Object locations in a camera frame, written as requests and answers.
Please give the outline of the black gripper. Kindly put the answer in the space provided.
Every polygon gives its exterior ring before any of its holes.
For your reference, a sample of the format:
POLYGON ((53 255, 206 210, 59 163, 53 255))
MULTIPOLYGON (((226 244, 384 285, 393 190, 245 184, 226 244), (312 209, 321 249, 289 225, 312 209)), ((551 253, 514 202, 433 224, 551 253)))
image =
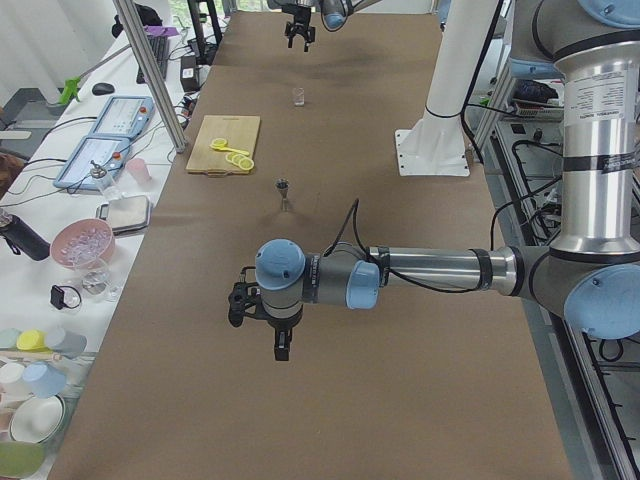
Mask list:
POLYGON ((274 328, 274 357, 276 361, 288 361, 290 356, 293 329, 300 320, 278 320, 274 328))
POLYGON ((303 31, 304 51, 308 52, 310 46, 315 42, 315 28, 310 26, 312 10, 307 5, 294 4, 291 6, 293 23, 287 22, 284 34, 287 38, 289 48, 293 47, 293 42, 298 31, 303 31))

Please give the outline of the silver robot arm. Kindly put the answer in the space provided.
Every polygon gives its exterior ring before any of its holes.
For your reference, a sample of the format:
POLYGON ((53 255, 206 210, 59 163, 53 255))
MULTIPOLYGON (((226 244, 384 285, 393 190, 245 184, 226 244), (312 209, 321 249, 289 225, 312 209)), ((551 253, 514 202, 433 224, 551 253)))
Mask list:
POLYGON ((274 239, 255 279, 236 285, 229 320, 266 321, 274 355, 289 357, 305 304, 370 309, 394 281, 464 294, 526 298, 599 339, 639 330, 639 244, 631 234, 639 5, 518 1, 510 60, 517 75, 564 82, 561 224, 547 246, 441 250, 334 241, 321 254, 274 239))
POLYGON ((284 36, 289 48, 293 47, 294 39, 300 36, 304 40, 304 51, 315 42, 315 27, 311 25, 312 10, 319 12, 324 28, 329 32, 340 30, 347 19, 355 12, 363 10, 377 1, 324 0, 324 1, 284 1, 277 2, 283 13, 290 14, 292 19, 286 23, 284 36))

